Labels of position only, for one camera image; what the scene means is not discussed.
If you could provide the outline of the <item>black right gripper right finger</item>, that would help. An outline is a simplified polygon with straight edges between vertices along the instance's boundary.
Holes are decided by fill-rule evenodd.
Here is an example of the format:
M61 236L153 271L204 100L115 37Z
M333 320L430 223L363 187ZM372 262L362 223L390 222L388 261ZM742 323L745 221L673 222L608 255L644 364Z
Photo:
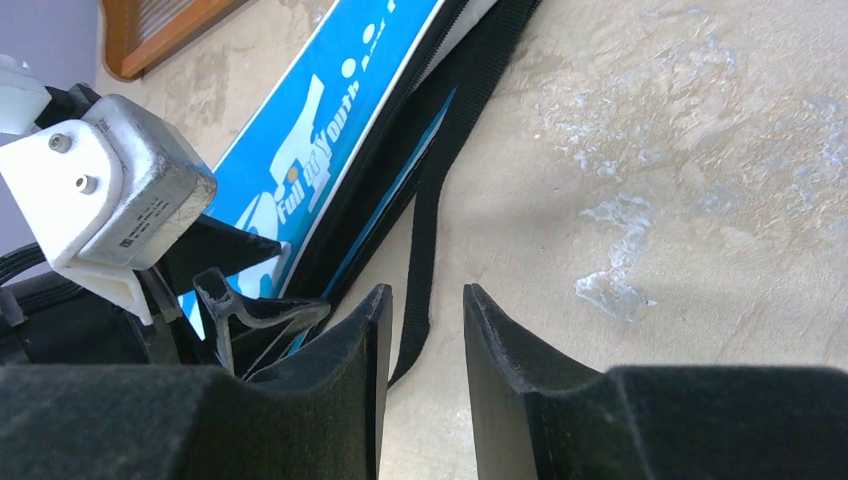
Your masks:
M463 292L482 479L843 479L847 375L789 366L606 372Z

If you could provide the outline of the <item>blue racket bag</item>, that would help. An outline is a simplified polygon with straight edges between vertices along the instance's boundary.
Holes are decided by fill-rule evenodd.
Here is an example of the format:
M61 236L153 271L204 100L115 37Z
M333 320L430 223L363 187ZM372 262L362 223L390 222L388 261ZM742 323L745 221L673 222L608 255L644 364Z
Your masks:
M331 313L412 207L391 375L400 380L430 333L445 178L537 7L335 3L214 167L218 192L203 215L283 246L276 259L228 276L233 286L261 298L321 298ZM285 339L281 358L317 337L329 315Z

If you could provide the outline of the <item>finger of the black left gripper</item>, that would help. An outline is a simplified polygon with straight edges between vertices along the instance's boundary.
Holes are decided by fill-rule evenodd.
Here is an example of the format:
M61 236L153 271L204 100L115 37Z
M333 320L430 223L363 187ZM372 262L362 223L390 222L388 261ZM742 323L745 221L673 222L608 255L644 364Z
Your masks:
M201 365L220 366L249 378L279 360L284 340L325 319L328 301L303 298L250 298L234 290L217 268L193 279L204 338L194 347Z
M201 215L158 262L167 285L176 295L193 289L193 278L217 268L224 276L240 273L277 257L279 242Z

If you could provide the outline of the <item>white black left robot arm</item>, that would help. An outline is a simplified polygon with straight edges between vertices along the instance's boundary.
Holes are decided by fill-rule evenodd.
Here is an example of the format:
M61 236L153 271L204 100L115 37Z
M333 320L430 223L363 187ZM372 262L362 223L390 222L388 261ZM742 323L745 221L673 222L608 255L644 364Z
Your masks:
M21 247L1 259L1 363L215 365L246 379L281 358L282 340L331 311L324 299L248 296L227 278L282 252L279 242L201 216L141 272L154 314L145 326L57 273L15 282L45 261L38 244Z

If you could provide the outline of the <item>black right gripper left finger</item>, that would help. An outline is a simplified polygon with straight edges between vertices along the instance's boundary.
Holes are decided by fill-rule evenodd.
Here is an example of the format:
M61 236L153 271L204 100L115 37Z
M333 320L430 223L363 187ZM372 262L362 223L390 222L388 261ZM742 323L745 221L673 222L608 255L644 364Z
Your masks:
M9 366L5 479L374 479L393 292L247 381L219 367Z

